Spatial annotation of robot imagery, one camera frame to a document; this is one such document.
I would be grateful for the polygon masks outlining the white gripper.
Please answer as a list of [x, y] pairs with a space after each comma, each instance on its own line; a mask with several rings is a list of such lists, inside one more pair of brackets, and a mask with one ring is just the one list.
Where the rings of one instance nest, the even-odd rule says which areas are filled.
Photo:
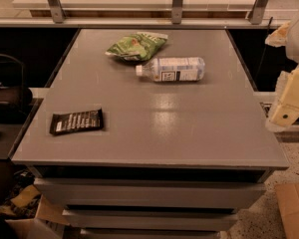
[[[288, 59], [299, 64], [299, 11], [265, 39], [271, 47], [286, 47]], [[276, 97], [268, 113], [268, 121], [289, 127], [299, 119], [299, 65], [290, 73], [282, 71], [275, 87]]]

